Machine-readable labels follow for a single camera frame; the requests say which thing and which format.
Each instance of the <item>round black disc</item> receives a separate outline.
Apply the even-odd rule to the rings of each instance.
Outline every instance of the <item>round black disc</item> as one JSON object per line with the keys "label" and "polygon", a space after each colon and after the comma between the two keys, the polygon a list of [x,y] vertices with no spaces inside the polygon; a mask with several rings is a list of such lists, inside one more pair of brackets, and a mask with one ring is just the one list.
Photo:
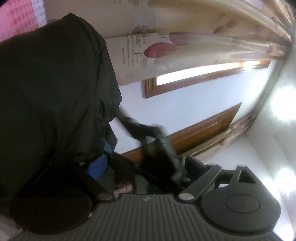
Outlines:
{"label": "round black disc", "polygon": [[90,214],[91,200],[83,191],[57,185],[38,183],[23,191],[11,203],[14,221],[36,234],[57,234],[82,223]]}

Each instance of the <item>dark clothing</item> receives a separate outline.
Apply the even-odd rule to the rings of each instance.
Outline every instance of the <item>dark clothing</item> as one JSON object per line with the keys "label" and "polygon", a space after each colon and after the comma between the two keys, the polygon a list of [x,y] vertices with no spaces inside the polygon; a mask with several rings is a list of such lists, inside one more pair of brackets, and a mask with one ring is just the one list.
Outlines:
{"label": "dark clothing", "polygon": [[0,196],[14,195],[45,163],[90,163],[121,94],[106,42],[73,14],[0,43]]}

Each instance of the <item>black jacket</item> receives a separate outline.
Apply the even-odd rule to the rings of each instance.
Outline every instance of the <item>black jacket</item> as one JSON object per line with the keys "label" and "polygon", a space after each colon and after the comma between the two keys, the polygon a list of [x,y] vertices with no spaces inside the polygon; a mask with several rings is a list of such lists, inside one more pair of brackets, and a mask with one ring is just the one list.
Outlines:
{"label": "black jacket", "polygon": [[0,43],[0,196],[45,163],[92,162],[121,94],[104,39],[73,14]]}

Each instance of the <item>pink checkered fabric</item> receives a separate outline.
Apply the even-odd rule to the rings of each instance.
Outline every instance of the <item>pink checkered fabric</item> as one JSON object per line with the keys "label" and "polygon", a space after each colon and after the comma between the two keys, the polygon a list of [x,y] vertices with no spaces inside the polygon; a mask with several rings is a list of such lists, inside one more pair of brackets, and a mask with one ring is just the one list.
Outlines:
{"label": "pink checkered fabric", "polygon": [[31,0],[8,0],[0,8],[0,42],[38,27]]}

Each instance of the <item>gray ribbed surface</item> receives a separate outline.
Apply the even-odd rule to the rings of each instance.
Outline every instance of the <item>gray ribbed surface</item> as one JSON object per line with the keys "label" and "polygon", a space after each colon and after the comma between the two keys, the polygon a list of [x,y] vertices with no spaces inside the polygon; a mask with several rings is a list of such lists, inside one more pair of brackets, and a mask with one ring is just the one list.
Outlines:
{"label": "gray ribbed surface", "polygon": [[216,230],[193,205],[171,195],[123,194],[111,204],[100,204],[80,227],[59,235],[20,232],[13,241],[280,241],[272,232],[238,237]]}

